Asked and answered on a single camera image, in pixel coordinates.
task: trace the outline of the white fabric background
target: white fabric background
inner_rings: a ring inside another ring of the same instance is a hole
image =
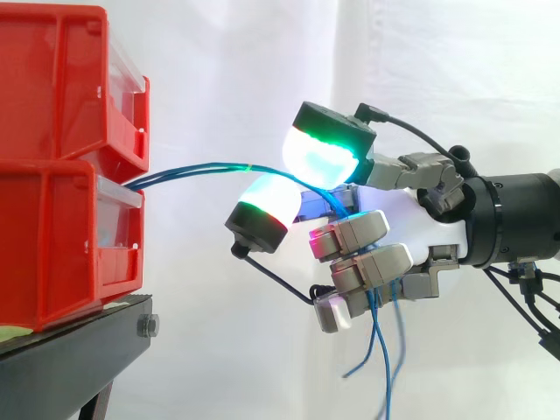
[[[468,146],[487,175],[560,166],[557,2],[99,4],[150,77],[153,171],[216,160],[282,168],[284,133],[303,100],[347,113],[370,102],[445,146]],[[398,129],[378,132],[377,151],[428,150]],[[154,294],[162,326],[115,381],[108,420],[369,419],[377,411],[379,347],[363,372],[340,379],[364,354],[368,317],[324,335],[311,308],[229,254],[222,224],[252,179],[147,190],[143,292]],[[329,279],[308,249],[311,228],[297,226],[278,253],[259,258],[302,290]],[[557,418],[560,364],[533,331],[474,269],[441,277],[440,299],[403,305],[409,357],[393,418]],[[560,293],[554,287],[550,294]],[[396,360],[393,311],[380,316]]]

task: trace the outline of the metal bolt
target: metal bolt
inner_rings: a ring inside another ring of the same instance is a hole
[[[139,337],[146,339],[157,337],[159,333],[159,316],[156,314],[140,315],[137,324],[137,333]]]

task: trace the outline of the robotic hand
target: robotic hand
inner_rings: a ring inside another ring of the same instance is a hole
[[[324,124],[315,121],[317,109],[321,117],[332,114],[304,103],[294,127],[309,130],[313,123]],[[397,123],[427,137],[405,122],[361,104],[346,119],[361,131],[360,137],[352,139],[345,127],[348,149],[356,150],[353,143],[362,142],[367,130],[373,143],[370,121]],[[335,125],[329,125],[331,137]],[[359,163],[348,180],[353,185],[333,192],[353,215],[310,232],[311,250],[322,263],[330,262],[336,287],[314,300],[323,331],[349,328],[351,319],[368,309],[367,290],[378,288],[380,306],[387,303],[391,299],[389,283],[396,279],[397,298],[437,298],[440,270],[456,270],[460,265],[486,269],[493,263],[510,263],[511,270],[532,273],[534,278],[534,270],[529,269],[533,262],[560,256],[560,170],[548,175],[480,177],[464,147],[441,151],[398,159],[354,153]],[[304,172],[295,174],[309,177]],[[297,221],[333,215],[315,192],[303,192],[302,198]]]

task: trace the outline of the blue cable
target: blue cable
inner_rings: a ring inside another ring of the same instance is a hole
[[[209,169],[208,171],[199,171],[199,170],[205,170],[206,168],[216,168],[216,169]],[[133,191],[138,191],[147,188],[148,186],[153,186],[155,184],[171,181],[174,179],[188,178],[191,176],[203,175],[208,173],[243,172],[243,171],[273,173],[285,177],[287,179],[290,179],[300,184],[301,186],[304,186],[305,188],[308,188],[309,190],[312,190],[316,194],[318,194],[332,207],[332,209],[337,213],[337,215],[340,218],[345,218],[348,217],[349,215],[348,211],[342,206],[342,204],[337,199],[335,199],[328,191],[309,185],[287,172],[279,171],[277,169],[269,168],[268,166],[262,166],[259,164],[235,164],[235,163],[221,163],[221,162],[212,162],[208,164],[194,164],[190,166],[183,166],[180,168],[168,169],[166,171],[157,172],[152,175],[148,175],[146,177],[142,177],[135,181],[132,181],[125,186]]]
[[[372,311],[375,311],[375,314],[377,314],[377,303],[374,303],[374,308],[372,308]],[[360,363],[358,363],[358,365],[352,369],[350,369],[346,374],[342,375],[342,377],[344,379],[349,378],[350,376],[352,376],[353,374],[355,374],[356,372],[358,372],[360,369],[362,369],[364,367],[364,365],[366,363],[368,363],[369,357],[371,356],[371,353],[374,349],[374,342],[375,342],[375,321],[374,324],[372,325],[371,328],[371,338],[369,339],[369,347],[367,348],[367,353],[366,353],[366,357],[364,358],[364,360]]]
[[[391,363],[389,361],[389,352],[387,351],[387,346],[385,345],[385,340],[383,339],[382,330],[377,322],[377,313],[374,310],[374,293],[371,290],[367,291],[367,300],[369,301],[369,306],[372,308],[372,316],[374,317],[375,330],[377,331],[377,336],[379,337],[379,342],[381,343],[381,350],[383,350],[383,359],[385,360],[385,399],[387,400],[387,406],[385,408],[385,418],[389,420],[389,414],[391,411]]]
[[[393,388],[395,387],[396,377],[399,375],[399,372],[403,368],[404,361],[406,359],[406,336],[404,334],[404,319],[403,319],[403,314],[401,313],[401,308],[399,307],[398,300],[396,299],[396,282],[400,280],[401,279],[398,278],[391,283],[391,298],[393,299],[393,304],[395,306],[396,326],[399,331],[399,340],[400,340],[400,347],[401,347],[399,360],[396,364],[395,371],[393,372],[393,376],[391,378],[391,393],[393,393]],[[375,420],[382,419],[383,411],[385,411],[386,406],[387,406],[387,399],[383,402],[383,405],[379,409],[377,416],[375,416]]]

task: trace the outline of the red storage bin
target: red storage bin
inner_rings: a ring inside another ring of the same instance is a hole
[[[150,84],[104,9],[0,3],[0,63],[0,158],[79,158],[118,183],[148,170]]]
[[[0,161],[0,326],[41,331],[142,286],[144,196],[82,161]]]

